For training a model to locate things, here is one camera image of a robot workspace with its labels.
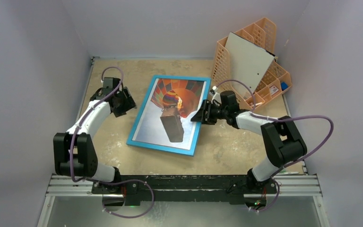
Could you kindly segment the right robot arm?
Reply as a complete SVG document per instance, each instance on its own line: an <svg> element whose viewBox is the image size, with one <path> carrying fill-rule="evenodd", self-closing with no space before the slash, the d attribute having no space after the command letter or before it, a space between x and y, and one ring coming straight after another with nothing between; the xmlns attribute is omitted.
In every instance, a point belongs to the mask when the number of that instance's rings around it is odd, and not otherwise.
<svg viewBox="0 0 363 227"><path fill-rule="evenodd" d="M269 118L241 109L236 94L230 90L217 96L219 101L203 100L191 121L214 125L218 120L226 120L236 129L262 136L266 157L247 172L246 185L251 192L259 192L283 166L307 154L306 144L291 117Z"/></svg>

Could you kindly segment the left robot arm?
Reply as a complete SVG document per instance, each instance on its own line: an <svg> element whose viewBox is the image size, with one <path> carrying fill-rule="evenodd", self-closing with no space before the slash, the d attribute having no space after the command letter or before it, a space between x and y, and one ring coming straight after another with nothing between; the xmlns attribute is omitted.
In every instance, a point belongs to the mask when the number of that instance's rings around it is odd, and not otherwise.
<svg viewBox="0 0 363 227"><path fill-rule="evenodd" d="M91 96L80 119L66 132L54 135L55 173L72 177L74 182L84 179L103 182L109 193L119 192L121 174L118 168L98 161L93 137L111 114L120 117L132 108L136 108L136 103L122 80L105 77L103 86Z"/></svg>

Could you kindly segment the grey board in organizer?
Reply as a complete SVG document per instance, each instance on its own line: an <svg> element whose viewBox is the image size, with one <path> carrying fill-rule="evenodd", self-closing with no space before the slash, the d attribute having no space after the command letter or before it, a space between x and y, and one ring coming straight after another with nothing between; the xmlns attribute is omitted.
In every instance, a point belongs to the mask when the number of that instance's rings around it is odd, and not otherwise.
<svg viewBox="0 0 363 227"><path fill-rule="evenodd" d="M275 55L233 32L229 33L225 48L229 52L230 77L254 92Z"/></svg>

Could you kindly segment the red white card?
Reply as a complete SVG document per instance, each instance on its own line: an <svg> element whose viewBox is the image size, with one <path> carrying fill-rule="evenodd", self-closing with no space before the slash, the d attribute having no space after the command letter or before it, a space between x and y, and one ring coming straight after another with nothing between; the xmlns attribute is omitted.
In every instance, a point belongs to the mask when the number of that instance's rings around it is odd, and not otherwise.
<svg viewBox="0 0 363 227"><path fill-rule="evenodd" d="M279 91L280 90L277 86L269 87L269 92L270 92L271 97L273 97L274 95L277 95Z"/></svg>

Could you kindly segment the blue item in organizer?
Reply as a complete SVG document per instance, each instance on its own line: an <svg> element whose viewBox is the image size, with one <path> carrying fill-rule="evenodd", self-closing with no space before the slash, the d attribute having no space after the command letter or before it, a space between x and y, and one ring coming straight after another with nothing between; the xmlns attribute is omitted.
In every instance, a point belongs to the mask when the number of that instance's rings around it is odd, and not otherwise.
<svg viewBox="0 0 363 227"><path fill-rule="evenodd" d="M289 85L285 82L281 82L280 86L281 86L282 91L285 91L289 88Z"/></svg>

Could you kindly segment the orange plastic desk organizer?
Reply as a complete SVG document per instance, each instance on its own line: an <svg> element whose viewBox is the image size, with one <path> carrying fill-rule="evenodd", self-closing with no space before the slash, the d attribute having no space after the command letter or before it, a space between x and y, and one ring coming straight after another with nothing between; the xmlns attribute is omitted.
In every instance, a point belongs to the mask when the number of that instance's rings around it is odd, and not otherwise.
<svg viewBox="0 0 363 227"><path fill-rule="evenodd" d="M216 43L211 85L231 90L243 109L259 110L292 86L274 54L277 26L263 17Z"/></svg>

